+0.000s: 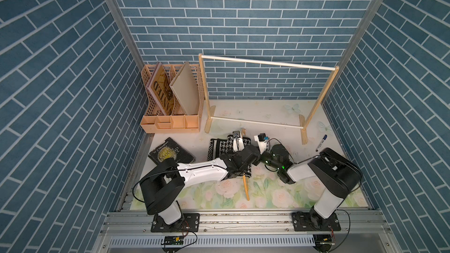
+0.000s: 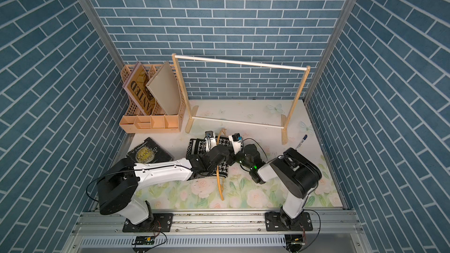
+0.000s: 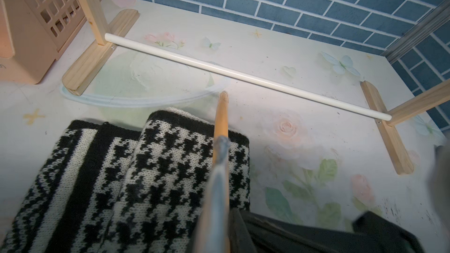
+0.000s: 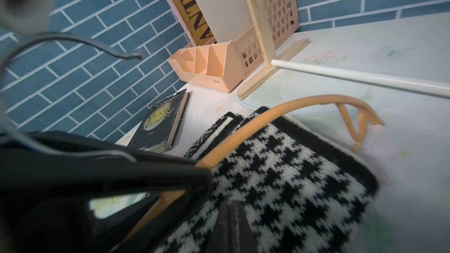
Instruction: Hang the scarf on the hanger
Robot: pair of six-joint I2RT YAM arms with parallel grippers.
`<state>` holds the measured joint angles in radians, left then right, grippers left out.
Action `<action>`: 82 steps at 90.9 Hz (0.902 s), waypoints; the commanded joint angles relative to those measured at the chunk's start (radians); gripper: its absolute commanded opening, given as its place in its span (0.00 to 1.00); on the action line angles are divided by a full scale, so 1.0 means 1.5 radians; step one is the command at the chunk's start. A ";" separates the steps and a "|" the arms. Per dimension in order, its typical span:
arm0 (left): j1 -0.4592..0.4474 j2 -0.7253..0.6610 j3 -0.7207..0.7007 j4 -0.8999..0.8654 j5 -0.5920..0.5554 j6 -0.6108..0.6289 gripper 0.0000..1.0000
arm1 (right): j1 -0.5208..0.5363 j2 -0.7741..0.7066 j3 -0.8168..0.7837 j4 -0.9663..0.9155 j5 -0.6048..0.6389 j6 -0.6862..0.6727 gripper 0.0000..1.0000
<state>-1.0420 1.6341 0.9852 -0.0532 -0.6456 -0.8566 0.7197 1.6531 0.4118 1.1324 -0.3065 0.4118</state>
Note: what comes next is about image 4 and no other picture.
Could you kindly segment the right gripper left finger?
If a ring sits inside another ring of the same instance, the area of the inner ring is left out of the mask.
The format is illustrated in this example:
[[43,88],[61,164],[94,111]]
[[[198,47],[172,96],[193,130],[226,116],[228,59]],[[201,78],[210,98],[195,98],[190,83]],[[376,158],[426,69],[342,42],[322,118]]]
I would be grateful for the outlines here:
[[191,159],[45,155],[1,135],[3,253],[150,253],[212,193]]

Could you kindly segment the orange wooden clothes hanger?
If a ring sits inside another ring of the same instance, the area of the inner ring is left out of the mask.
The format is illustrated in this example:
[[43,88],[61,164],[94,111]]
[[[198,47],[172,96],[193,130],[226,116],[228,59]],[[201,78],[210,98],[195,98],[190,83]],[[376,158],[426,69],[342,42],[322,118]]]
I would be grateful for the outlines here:
[[[73,33],[62,33],[62,32],[46,32],[40,33],[38,35],[32,36],[27,41],[24,41],[16,46],[13,46],[1,56],[1,89],[4,86],[4,78],[3,75],[6,72],[9,62],[18,54],[23,52],[24,50],[30,48],[31,46],[47,42],[47,41],[69,41],[69,42],[77,42],[89,45],[93,48],[96,48],[100,51],[103,51],[113,57],[118,59],[143,59],[144,55],[139,51],[134,51],[131,53],[127,52],[119,52],[117,49],[111,48],[104,43],[96,41],[94,39],[90,39],[83,36],[78,36]],[[205,157],[203,157],[197,164],[196,167],[202,167],[206,169],[213,169],[216,165],[218,165],[229,153],[231,153],[235,148],[237,148],[240,144],[242,144],[249,137],[254,135],[256,132],[264,128],[267,124],[273,122],[277,118],[280,118],[284,114],[288,112],[292,112],[295,110],[299,110],[304,107],[310,107],[313,105],[326,105],[326,104],[335,104],[340,111],[340,114],[346,124],[346,127],[350,133],[350,136],[355,140],[356,146],[353,149],[353,152],[356,152],[359,146],[363,143],[366,138],[368,131],[368,123],[371,125],[381,125],[385,126],[382,119],[376,114],[376,112],[371,108],[371,106],[364,101],[344,96],[338,94],[328,94],[321,96],[313,96],[296,99],[294,101],[289,101],[287,103],[283,103],[278,105],[265,113],[259,115],[255,119],[251,120],[249,123],[241,127],[236,133],[226,138],[220,145],[215,147],[211,152],[209,152]],[[357,134],[353,123],[349,117],[348,110],[345,105],[352,105],[356,107],[360,111],[359,115],[359,133]],[[136,159],[129,155],[128,153],[121,151],[113,151],[106,150],[105,152],[79,152],[79,153],[67,153],[58,151],[56,149],[49,148],[36,142],[32,138],[23,134],[21,131],[17,130],[14,125],[9,121],[7,114],[5,112],[5,107],[3,104],[3,96],[1,92],[1,125],[5,128],[7,133],[14,138],[16,141],[24,144],[25,146],[35,149],[39,152],[43,152],[51,155],[64,155],[64,156],[73,156],[73,157],[88,157],[88,156],[119,156],[124,159],[127,159],[131,162],[136,162]],[[178,200],[182,195],[184,195],[184,191],[169,191],[163,192],[161,194],[161,198],[157,200],[155,206],[152,206],[149,211],[141,218],[141,220],[135,225],[135,227],[129,232],[129,234],[125,237],[124,241],[131,239],[134,235],[136,235],[139,231],[144,229],[152,220],[157,218],[167,207],[169,207],[173,202]]]

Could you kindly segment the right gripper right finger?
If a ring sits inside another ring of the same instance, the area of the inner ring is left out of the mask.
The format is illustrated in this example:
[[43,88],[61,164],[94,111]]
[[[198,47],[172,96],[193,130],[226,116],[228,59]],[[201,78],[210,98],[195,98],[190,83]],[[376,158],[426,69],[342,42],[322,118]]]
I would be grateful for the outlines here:
[[241,201],[224,201],[219,207],[206,253],[257,252],[257,243],[247,220],[243,203]]

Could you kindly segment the black white houndstooth scarf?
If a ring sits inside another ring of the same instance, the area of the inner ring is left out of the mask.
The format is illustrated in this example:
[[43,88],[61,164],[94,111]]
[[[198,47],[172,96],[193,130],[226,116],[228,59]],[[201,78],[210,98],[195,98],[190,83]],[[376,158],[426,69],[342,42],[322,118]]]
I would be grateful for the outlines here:
[[203,253],[224,201],[241,201],[261,253],[343,253],[379,182],[346,149],[295,119],[276,119],[212,171],[213,191],[158,248]]

